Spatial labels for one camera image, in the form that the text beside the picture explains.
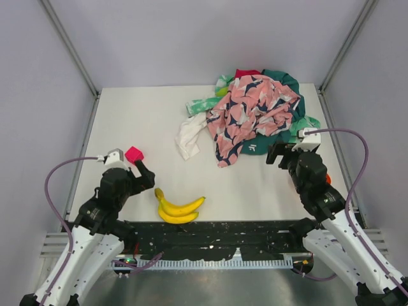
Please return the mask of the pink patterned cloth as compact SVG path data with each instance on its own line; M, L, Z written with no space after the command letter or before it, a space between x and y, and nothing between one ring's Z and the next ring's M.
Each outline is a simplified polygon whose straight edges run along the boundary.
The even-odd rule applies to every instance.
M236 163L244 142L258 135L287 131L304 116L304 99L288 85L266 75L236 78L228 93L207 112L207 127L215 142L217 166Z

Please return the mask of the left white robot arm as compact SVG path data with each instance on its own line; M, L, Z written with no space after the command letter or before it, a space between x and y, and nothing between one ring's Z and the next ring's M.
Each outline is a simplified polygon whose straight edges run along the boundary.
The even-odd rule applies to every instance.
M107 165L99 186L78 211L68 244L44 283L35 293L24 295L21 305L81 305L108 265L136 240L134 227L118 219L129 197L151 189L155 174L141 160L140 172L121 164Z

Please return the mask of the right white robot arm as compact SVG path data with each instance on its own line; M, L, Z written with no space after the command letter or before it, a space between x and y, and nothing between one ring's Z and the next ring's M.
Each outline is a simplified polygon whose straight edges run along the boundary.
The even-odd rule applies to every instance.
M343 196L328 182L327 168L315 151L293 143L269 147L267 164L282 160L306 211L290 226L297 242L319 257L349 287L357 305L407 305L407 277L395 269L363 231Z

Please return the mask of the white cloth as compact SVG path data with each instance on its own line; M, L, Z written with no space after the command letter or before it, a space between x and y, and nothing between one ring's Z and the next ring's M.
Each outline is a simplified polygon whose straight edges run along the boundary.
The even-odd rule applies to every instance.
M205 112L197 113L181 123L175 143L183 160L194 157L200 152L197 145L199 133L207 126L207 115Z

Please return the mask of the lime green cloth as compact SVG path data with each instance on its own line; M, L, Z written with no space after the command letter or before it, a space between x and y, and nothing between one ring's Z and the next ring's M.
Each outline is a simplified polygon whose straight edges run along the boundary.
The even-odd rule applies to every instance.
M215 87L215 96L216 97L224 97L228 93L228 86L225 87Z

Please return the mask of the mint tie-dye cloth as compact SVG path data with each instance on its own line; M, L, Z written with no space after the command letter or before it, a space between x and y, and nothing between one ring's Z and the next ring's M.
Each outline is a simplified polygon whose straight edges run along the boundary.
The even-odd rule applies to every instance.
M216 84L215 87L225 87L229 86L232 81L234 81L235 77L233 75L221 75ZM187 113L190 117L197 115L198 113L201 112L206 112L210 109L212 109L214 106L220 102L220 100L223 97L216 97L215 96L215 88L214 88L214 95L209 96L206 98L202 99L194 99L188 103L186 103L186 110Z

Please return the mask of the red cloth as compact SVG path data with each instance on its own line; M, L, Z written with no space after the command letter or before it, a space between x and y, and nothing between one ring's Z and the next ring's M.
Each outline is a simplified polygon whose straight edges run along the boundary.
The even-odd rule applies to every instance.
M260 74L261 72L255 69L250 70L236 69L235 78L241 78L247 75L260 75Z

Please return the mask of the pink cube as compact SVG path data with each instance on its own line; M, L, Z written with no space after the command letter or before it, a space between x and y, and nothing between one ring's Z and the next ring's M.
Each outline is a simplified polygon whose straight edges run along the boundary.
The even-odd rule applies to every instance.
M137 161L142 161L144 159L143 152L134 146L130 147L125 152L124 156L131 164L135 164Z

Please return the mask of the yellow banana bunch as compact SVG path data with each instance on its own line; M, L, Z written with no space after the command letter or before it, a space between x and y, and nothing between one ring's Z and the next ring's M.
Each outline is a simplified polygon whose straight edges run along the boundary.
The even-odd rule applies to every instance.
M164 222L169 224L186 224L196 220L199 216L197 209L206 200L206 197L202 196L188 204L175 205L165 198L160 188L155 188L154 194L159 204L158 214Z

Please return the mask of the black mounting base plate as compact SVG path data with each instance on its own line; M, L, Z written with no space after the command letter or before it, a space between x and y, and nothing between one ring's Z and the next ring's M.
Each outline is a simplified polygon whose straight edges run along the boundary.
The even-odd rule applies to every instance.
M168 224L127 222L123 254L162 260L229 261L240 251L245 261L281 259L284 254L306 253L300 239L289 231L294 221L224 221Z

